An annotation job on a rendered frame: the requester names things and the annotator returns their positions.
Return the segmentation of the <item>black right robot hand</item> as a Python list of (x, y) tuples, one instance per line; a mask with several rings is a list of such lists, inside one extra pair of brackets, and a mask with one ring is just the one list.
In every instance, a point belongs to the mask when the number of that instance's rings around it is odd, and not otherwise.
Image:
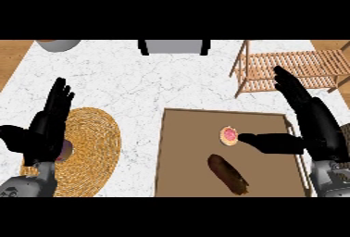
[(350, 162), (341, 127), (322, 99), (310, 95), (299, 80), (280, 66), (273, 71), (274, 89), (295, 112), (301, 136), (286, 133), (240, 133), (237, 140), (264, 154), (301, 155), (307, 150), (314, 161)]

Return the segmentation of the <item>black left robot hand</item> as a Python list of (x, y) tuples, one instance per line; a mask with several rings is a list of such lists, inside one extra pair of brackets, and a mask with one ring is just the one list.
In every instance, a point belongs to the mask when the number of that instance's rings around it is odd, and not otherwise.
[(7, 149), (23, 155), (26, 167), (41, 162), (53, 162), (62, 152), (65, 121), (73, 95), (65, 79), (57, 78), (44, 109), (35, 114), (29, 127), (23, 129), (11, 125), (0, 126), (0, 139)]

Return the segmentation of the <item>wooden tiered shelf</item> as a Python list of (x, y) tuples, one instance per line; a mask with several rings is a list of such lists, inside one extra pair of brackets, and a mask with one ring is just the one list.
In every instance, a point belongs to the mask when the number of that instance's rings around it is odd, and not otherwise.
[(237, 80), (234, 95), (274, 91), (276, 66), (298, 78), (305, 89), (332, 93), (350, 82), (350, 61), (339, 49), (252, 54), (245, 40), (230, 68), (230, 77)]

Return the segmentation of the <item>pink frosted cupcake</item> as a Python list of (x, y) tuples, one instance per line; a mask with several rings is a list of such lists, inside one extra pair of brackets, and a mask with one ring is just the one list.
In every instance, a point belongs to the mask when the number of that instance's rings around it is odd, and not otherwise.
[(220, 131), (220, 142), (226, 146), (233, 146), (237, 142), (237, 132), (230, 126), (224, 127)]

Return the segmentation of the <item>brown wooden tray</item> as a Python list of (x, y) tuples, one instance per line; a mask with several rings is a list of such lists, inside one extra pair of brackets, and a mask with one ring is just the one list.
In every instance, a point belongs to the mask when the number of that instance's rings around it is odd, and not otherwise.
[(240, 133), (293, 132), (283, 114), (166, 108), (159, 134), (155, 195), (233, 196), (208, 166), (208, 157), (217, 154), (248, 182), (246, 197), (308, 197), (304, 158), (264, 154), (246, 143), (224, 145), (220, 131), (227, 126)]

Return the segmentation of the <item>purple round fruit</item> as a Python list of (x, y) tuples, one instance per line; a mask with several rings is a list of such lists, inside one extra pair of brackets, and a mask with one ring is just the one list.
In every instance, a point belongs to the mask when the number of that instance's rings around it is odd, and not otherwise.
[(68, 140), (63, 140), (62, 152), (56, 158), (57, 162), (65, 162), (72, 155), (72, 143)]

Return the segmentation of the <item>round woven wicker placemat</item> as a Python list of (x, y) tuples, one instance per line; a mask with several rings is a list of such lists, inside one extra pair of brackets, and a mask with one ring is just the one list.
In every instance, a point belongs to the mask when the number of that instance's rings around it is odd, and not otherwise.
[(54, 163), (54, 197), (93, 197), (106, 184), (119, 160), (119, 127), (94, 107), (69, 111), (65, 140), (72, 153)]

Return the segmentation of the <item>dark brown bread loaf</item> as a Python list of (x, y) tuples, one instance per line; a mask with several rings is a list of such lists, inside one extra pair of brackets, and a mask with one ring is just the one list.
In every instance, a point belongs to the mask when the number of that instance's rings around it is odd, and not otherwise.
[(211, 154), (208, 157), (208, 166), (215, 177), (230, 189), (230, 192), (237, 195), (245, 194), (248, 192), (248, 182), (226, 159), (220, 155)]

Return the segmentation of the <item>grey round bowl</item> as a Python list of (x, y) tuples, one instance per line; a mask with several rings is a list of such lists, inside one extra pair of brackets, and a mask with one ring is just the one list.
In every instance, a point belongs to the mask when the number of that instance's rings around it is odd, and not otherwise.
[(38, 45), (51, 53), (69, 50), (79, 42), (79, 40), (37, 41)]

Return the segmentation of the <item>grey black-framed appliance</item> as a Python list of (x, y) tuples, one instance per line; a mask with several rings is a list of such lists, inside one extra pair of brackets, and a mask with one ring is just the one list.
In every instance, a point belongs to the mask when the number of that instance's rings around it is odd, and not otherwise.
[(209, 40), (138, 40), (138, 51), (150, 54), (197, 54), (205, 56), (211, 49)]

